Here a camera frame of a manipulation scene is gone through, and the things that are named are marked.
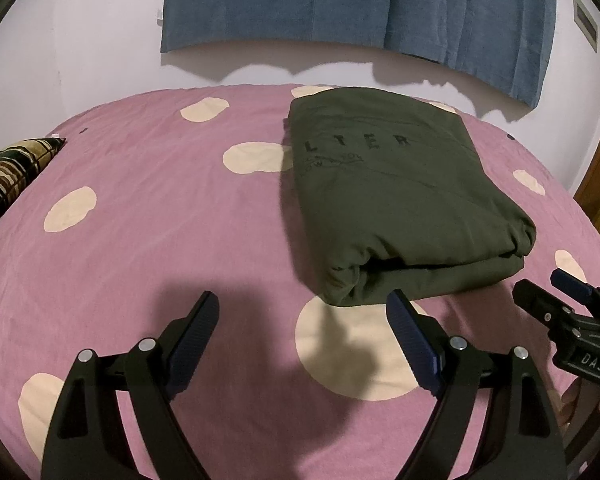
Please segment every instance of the wall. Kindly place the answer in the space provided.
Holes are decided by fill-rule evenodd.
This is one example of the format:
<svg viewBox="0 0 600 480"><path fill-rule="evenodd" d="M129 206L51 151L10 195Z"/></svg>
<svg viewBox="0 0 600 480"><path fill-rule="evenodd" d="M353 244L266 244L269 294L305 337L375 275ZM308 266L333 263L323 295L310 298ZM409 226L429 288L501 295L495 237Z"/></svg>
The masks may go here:
<svg viewBox="0 0 600 480"><path fill-rule="evenodd" d="M583 1L600 26L597 9ZM600 139L600 43L594 53L573 22L571 0L557 5L541 101L529 110L471 76L381 50L269 41L161 55L162 0L18 0L0 25L0 146L157 88L371 86L442 101L501 127L573 193Z"/></svg>

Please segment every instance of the polka dot bedsheet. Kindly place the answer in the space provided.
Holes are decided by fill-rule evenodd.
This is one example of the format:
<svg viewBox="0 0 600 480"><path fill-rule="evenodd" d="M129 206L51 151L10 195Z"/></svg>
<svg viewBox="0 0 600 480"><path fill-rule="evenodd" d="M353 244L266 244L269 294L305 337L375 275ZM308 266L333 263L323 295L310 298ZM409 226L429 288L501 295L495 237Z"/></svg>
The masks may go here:
<svg viewBox="0 0 600 480"><path fill-rule="evenodd" d="M66 146L0 220L0 438L32 478L75 355L128 351L205 289L220 299L220 321L172 407L214 480L400 471L434 399L417 386L382 306L335 308L312 292L283 121L292 99L324 89L155 91L51 133ZM551 364L546 330L510 292L522 278L550 290L555 267L600 286L600 237L515 139L432 104L460 114L485 172L533 219L538 241L512 278L416 307L478 348L528 348L558 408L572 377ZM119 400L138 468L155 477L128 395ZM455 475L469 467L485 402Z"/></svg>

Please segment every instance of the ribbed blue pad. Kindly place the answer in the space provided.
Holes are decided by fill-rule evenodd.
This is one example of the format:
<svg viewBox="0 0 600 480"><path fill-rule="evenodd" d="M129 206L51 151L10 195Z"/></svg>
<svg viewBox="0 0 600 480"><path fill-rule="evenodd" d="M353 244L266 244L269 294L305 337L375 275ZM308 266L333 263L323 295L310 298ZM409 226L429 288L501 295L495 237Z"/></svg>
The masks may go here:
<svg viewBox="0 0 600 480"><path fill-rule="evenodd" d="M414 321L420 316L411 304L405 304L392 292L386 300L386 318L407 358L418 385L436 396L443 387L440 357Z"/></svg>
<svg viewBox="0 0 600 480"><path fill-rule="evenodd" d="M593 297L594 288L591 285L581 282L562 269L555 269L551 273L551 284L585 306L590 303Z"/></svg>
<svg viewBox="0 0 600 480"><path fill-rule="evenodd" d="M170 400L189 386L219 316L218 298L211 294L200 306L196 317L178 341L169 359L169 381L164 389Z"/></svg>

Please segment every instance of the striped pillow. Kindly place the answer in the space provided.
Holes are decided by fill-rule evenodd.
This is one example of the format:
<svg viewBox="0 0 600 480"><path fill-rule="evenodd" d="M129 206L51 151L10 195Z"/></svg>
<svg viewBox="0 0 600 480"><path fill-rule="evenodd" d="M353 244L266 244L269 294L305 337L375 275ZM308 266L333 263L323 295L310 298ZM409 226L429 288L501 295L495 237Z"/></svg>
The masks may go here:
<svg viewBox="0 0 600 480"><path fill-rule="evenodd" d="M23 140L0 152L0 217L64 146L64 139Z"/></svg>

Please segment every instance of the folded green garment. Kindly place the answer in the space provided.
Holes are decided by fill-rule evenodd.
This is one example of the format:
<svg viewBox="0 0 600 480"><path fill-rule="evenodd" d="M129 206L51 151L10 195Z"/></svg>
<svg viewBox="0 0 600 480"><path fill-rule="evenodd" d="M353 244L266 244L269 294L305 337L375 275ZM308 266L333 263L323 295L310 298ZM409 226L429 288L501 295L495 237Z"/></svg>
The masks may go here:
<svg viewBox="0 0 600 480"><path fill-rule="evenodd" d="M524 266L536 227L482 169L462 119L371 88L294 99L296 188L325 301L384 303L487 286Z"/></svg>

